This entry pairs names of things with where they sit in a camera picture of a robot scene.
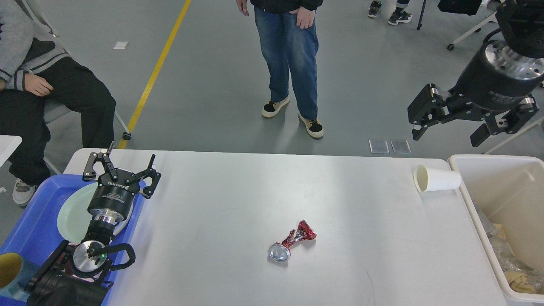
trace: yellow floor line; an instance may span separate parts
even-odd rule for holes
[[[176,34],[177,34],[177,30],[180,28],[181,22],[183,21],[183,18],[185,17],[185,13],[187,12],[187,9],[189,8],[190,4],[191,4],[191,0],[185,1],[185,5],[183,6],[183,9],[181,10],[180,15],[178,16],[176,23],[174,24],[174,27],[172,28],[172,32],[170,32],[170,36],[168,37],[168,40],[166,41],[166,44],[164,45],[163,52],[160,54],[159,60],[157,61],[157,64],[155,65],[155,69],[153,69],[153,73],[149,77],[149,81],[147,81],[147,85],[145,86],[144,92],[142,93],[140,97],[140,101],[138,102],[138,105],[136,106],[136,109],[134,110],[131,120],[127,126],[128,130],[131,133],[134,130],[134,126],[136,125],[136,122],[138,122],[138,118],[140,118],[141,111],[144,109],[145,102],[147,102],[149,93],[151,92],[151,89],[153,89],[155,80],[157,79],[157,76],[159,75],[160,69],[163,67],[164,60],[166,59],[166,56],[168,55],[168,52],[170,51],[170,47],[172,46],[172,43],[174,42],[174,38],[176,37]],[[127,143],[128,141],[121,140],[117,148],[124,149],[127,146]]]

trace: robotic arm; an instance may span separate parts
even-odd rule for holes
[[[97,181],[98,187],[89,203],[89,227],[81,243],[63,240],[27,284],[28,306],[100,306],[113,282],[107,281],[110,271],[128,268],[135,262],[135,253],[128,243],[110,245],[115,227],[130,217],[134,197],[140,193],[150,198],[160,173],[152,168],[155,155],[147,168],[132,173],[115,168],[109,159],[114,143],[105,153],[91,153],[83,172],[84,181]],[[105,173],[95,179],[93,165],[102,163]],[[140,191],[139,182],[151,178],[151,184]],[[113,265],[112,255],[125,251],[128,260]]]
[[[484,39],[457,84],[445,93],[427,84],[408,106],[414,140],[438,123],[483,121],[471,135],[476,147],[490,135],[516,133],[539,110],[530,93],[544,81],[544,2],[506,0],[496,17],[499,29]],[[489,40],[498,32],[505,41]]]

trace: white plate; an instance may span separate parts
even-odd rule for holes
[[[64,202],[57,217],[57,228],[60,235],[71,243],[80,243],[89,227],[92,215],[87,211],[92,196],[95,194],[98,183],[94,182],[74,192]],[[119,222],[113,234],[116,236],[123,230],[132,215],[132,207],[126,220]]]

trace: blue tray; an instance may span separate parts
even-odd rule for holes
[[[60,208],[72,193],[91,183],[82,181],[81,175],[72,174],[58,174],[45,180],[38,190],[36,190],[36,194],[30,200],[23,215],[17,221],[17,224],[15,224],[15,227],[0,248],[0,254],[16,252],[21,254],[25,259],[41,266],[63,240],[57,228],[57,217]],[[125,228],[112,242],[112,245],[129,242],[138,222],[143,201],[144,197],[139,194],[136,195],[131,218]],[[116,258],[116,255],[113,254],[110,258],[114,260],[114,264],[121,264],[123,256]],[[110,272],[106,280],[114,281],[117,272],[119,271]],[[107,304],[110,292],[106,295],[102,305]],[[23,306],[26,303],[0,297],[0,305]]]

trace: white paper cup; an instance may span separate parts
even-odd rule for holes
[[[413,181],[419,192],[456,189],[461,185],[461,174],[420,165],[413,172]]]

